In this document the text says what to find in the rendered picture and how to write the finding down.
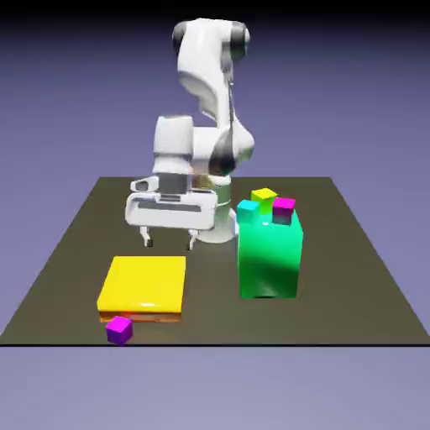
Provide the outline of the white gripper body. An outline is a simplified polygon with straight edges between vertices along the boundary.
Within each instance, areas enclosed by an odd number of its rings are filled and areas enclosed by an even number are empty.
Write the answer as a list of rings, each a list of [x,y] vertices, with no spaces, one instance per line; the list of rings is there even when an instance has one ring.
[[[209,230],[215,224],[217,204],[215,191],[138,191],[128,196],[124,215],[126,222],[134,226]]]

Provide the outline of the small yellow cube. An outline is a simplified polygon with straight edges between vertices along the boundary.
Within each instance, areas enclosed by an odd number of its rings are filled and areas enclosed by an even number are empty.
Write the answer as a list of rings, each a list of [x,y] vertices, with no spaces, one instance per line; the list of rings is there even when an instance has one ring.
[[[273,203],[276,198],[277,193],[270,188],[260,188],[251,192],[251,201],[259,203],[260,215],[272,212]]]

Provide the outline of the large green box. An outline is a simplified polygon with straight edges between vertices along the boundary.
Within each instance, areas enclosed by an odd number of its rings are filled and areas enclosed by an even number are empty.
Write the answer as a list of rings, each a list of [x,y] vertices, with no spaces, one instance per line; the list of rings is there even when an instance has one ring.
[[[289,225],[271,215],[239,224],[238,273],[243,299],[294,298],[302,262],[303,230],[292,214]]]

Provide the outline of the large yellow box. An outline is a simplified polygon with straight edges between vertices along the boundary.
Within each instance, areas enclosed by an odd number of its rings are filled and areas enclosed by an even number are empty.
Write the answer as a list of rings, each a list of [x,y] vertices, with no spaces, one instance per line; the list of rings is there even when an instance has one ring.
[[[184,256],[115,256],[97,299],[100,321],[179,322],[185,278]]]

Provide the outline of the small magenta cube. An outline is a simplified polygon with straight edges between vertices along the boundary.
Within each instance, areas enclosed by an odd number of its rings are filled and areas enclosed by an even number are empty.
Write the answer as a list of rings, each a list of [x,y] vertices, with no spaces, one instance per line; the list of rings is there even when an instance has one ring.
[[[276,197],[272,205],[272,222],[290,225],[295,210],[296,200],[285,197]]]

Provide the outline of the small purple cube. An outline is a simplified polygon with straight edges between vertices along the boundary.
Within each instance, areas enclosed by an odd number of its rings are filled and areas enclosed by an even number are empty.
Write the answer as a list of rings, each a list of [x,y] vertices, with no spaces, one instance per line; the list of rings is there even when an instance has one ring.
[[[133,336],[133,322],[126,317],[115,316],[105,329],[108,342],[116,345],[125,345]]]

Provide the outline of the small cyan cube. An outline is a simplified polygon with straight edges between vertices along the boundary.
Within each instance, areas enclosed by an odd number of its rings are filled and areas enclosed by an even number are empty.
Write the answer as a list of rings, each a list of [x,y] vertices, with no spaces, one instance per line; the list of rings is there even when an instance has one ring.
[[[260,203],[257,201],[242,200],[236,208],[238,223],[252,223],[260,214]]]

